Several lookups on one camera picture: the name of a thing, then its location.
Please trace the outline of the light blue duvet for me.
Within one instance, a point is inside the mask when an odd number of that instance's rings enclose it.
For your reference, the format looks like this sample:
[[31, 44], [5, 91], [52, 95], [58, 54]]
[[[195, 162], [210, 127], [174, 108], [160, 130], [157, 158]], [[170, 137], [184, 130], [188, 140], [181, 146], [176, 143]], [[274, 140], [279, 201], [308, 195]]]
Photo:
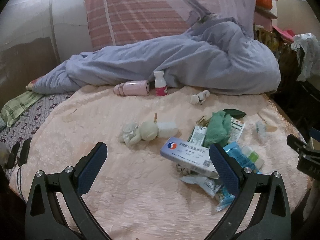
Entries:
[[155, 71], [163, 71], [169, 87], [203, 87], [227, 95], [273, 92], [281, 81], [278, 61], [266, 45], [232, 17], [209, 17], [180, 35], [73, 55], [40, 77], [33, 91], [61, 94], [86, 85], [153, 81]]

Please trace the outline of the light blue wrapper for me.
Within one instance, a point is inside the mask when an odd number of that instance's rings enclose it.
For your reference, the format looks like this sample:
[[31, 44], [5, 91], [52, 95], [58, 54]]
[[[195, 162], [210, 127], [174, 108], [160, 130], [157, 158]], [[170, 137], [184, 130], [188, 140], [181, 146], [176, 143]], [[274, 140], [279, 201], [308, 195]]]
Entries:
[[237, 142], [231, 142], [230, 144], [224, 146], [223, 149], [230, 157], [234, 158], [242, 168], [249, 167], [253, 172], [259, 173], [259, 169], [247, 156], [243, 154]]

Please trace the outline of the green plaid cloth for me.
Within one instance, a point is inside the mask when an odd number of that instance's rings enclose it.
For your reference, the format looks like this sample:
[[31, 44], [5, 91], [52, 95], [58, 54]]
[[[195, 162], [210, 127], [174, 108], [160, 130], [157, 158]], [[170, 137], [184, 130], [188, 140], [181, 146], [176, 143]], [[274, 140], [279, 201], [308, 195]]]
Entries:
[[43, 95], [31, 91], [9, 100], [1, 109], [1, 128], [11, 127], [17, 119], [33, 104], [38, 102]]

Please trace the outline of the green white medicine box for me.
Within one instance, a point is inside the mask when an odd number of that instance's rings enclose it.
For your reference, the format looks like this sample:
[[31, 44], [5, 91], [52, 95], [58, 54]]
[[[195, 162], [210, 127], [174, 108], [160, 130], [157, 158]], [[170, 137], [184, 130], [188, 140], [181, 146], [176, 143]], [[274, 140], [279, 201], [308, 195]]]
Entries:
[[229, 143], [238, 142], [245, 128], [245, 122], [231, 117], [231, 132], [228, 139]]

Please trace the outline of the wooden baby crib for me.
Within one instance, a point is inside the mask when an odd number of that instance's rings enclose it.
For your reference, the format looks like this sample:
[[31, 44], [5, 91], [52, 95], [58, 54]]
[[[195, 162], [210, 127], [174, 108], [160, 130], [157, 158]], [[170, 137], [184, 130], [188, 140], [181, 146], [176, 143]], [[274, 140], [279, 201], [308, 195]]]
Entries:
[[272, 52], [280, 52], [282, 41], [279, 34], [267, 31], [262, 25], [254, 25], [254, 38], [266, 45]]

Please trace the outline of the pink thermos bottle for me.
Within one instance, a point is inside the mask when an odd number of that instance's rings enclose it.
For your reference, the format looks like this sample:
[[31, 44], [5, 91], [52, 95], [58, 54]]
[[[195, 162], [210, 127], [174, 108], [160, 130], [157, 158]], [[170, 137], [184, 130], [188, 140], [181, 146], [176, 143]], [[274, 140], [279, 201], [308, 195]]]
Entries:
[[143, 81], [127, 81], [116, 85], [114, 94], [119, 96], [147, 96], [150, 93], [150, 83]]

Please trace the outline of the white foam block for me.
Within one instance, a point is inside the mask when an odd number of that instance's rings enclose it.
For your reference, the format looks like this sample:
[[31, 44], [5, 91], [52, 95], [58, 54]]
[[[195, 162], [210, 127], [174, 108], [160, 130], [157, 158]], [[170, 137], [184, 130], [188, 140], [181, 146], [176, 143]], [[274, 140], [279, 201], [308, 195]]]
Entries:
[[178, 133], [178, 126], [174, 122], [158, 122], [157, 126], [159, 138], [174, 137]]

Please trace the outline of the pink striped curtain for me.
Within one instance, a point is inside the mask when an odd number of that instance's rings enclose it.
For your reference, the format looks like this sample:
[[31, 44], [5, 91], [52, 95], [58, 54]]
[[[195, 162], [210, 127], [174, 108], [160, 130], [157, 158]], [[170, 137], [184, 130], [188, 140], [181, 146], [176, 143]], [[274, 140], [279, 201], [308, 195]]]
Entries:
[[[198, 18], [188, 0], [85, 0], [94, 50], [177, 35]], [[197, 0], [208, 11], [234, 17], [253, 34], [255, 0]]]

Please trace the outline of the dark green packet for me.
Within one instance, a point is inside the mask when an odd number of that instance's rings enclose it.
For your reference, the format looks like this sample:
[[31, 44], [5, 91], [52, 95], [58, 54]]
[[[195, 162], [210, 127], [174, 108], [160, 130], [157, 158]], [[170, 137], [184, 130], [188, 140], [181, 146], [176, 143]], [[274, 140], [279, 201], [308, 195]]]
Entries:
[[224, 109], [223, 111], [235, 119], [241, 119], [246, 116], [245, 112], [238, 109]]

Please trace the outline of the white pink pill bottle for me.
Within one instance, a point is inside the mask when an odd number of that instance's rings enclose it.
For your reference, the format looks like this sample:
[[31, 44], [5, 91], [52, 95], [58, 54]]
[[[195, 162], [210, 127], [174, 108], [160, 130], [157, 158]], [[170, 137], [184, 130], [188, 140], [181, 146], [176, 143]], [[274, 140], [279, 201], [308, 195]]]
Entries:
[[154, 71], [156, 96], [166, 96], [168, 94], [167, 82], [164, 79], [164, 71]]

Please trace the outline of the white plastic bag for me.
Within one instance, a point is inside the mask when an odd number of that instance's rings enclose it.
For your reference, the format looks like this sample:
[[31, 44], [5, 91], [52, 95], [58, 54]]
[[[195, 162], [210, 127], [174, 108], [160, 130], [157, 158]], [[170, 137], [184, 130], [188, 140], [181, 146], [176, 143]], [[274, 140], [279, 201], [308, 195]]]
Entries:
[[300, 74], [297, 81], [319, 75], [319, 41], [311, 33], [298, 34], [293, 37], [291, 49], [297, 52]]

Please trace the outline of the blue white medicine box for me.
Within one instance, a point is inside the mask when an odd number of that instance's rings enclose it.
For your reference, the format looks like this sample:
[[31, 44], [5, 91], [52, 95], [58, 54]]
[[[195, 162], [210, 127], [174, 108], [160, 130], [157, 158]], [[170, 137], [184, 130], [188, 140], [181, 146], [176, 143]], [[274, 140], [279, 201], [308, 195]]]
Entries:
[[171, 137], [160, 149], [161, 156], [203, 176], [217, 179], [219, 175], [209, 157], [209, 149]]

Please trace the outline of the cream tissue ball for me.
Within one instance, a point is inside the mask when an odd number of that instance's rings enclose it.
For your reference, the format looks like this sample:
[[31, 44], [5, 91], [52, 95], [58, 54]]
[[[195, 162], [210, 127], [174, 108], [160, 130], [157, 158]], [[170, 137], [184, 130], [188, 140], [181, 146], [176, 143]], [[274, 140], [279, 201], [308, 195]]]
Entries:
[[118, 141], [127, 147], [138, 144], [141, 140], [152, 141], [158, 135], [158, 126], [153, 121], [146, 121], [140, 125], [132, 122], [125, 125], [118, 137]]

